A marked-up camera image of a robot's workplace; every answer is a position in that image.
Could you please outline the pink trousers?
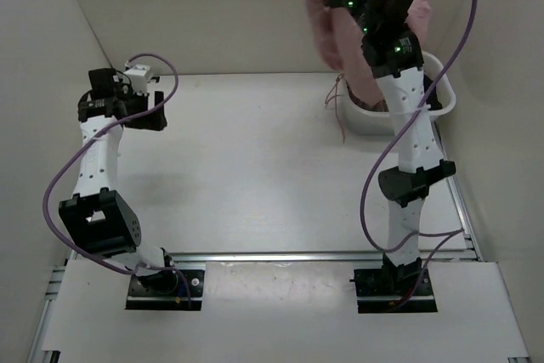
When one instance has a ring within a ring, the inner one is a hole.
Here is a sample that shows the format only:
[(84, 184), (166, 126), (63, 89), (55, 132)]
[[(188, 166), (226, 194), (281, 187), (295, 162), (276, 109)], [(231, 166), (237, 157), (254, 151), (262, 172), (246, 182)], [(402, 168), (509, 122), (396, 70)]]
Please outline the pink trousers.
[[(316, 47), (321, 58), (340, 76), (336, 88), (343, 79), (348, 85), (348, 96), (366, 111), (387, 112), (388, 106), (371, 67), (362, 53), (362, 30), (344, 8), (329, 8), (323, 0), (306, 0), (308, 16)], [(413, 0), (408, 10), (408, 25), (416, 34), (420, 45), (428, 28), (430, 7), (425, 0)], [(331, 91), (327, 101), (338, 102)]]

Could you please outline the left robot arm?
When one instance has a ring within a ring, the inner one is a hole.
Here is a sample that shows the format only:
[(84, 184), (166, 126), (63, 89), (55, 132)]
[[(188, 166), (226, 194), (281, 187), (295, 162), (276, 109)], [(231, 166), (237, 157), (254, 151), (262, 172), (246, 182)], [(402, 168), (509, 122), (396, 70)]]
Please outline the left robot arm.
[(117, 161), (124, 126), (161, 131), (167, 125), (163, 109), (153, 113), (149, 104), (164, 99), (161, 91), (150, 94), (151, 68), (135, 65), (125, 71), (112, 68), (88, 73), (91, 89), (77, 107), (82, 141), (91, 144), (82, 155), (72, 197), (59, 204), (59, 215), (74, 243), (85, 252), (135, 269), (154, 268), (149, 285), (160, 295), (175, 291), (178, 274), (165, 265), (165, 252), (143, 242), (136, 213), (117, 191)]

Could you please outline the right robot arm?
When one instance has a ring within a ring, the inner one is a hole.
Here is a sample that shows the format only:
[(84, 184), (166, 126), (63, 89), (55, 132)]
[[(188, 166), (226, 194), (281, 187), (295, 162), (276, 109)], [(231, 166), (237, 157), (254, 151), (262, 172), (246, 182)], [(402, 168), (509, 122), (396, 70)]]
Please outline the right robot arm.
[(417, 35), (409, 27), (413, 0), (324, 0), (344, 8), (362, 30), (362, 53), (388, 106), (398, 164), (378, 175), (388, 201), (388, 244), (382, 286), (400, 295), (422, 261), (418, 248), (421, 212), (432, 185), (456, 172), (434, 137), (424, 87), (424, 60)]

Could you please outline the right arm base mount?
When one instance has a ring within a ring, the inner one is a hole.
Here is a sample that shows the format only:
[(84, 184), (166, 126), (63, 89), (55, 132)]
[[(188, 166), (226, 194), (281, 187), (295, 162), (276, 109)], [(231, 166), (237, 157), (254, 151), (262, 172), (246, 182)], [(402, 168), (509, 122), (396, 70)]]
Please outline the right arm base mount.
[(429, 273), (422, 260), (395, 266), (386, 255), (382, 266), (355, 269), (353, 278), (358, 313), (436, 313), (438, 307)]

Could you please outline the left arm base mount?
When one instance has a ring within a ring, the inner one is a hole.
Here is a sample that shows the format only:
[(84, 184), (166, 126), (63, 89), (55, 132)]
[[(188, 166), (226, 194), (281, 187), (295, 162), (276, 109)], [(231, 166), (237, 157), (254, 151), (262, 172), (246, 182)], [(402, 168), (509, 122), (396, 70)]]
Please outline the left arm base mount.
[(128, 285), (125, 309), (145, 311), (201, 311), (206, 268), (177, 264), (175, 272), (133, 277)]

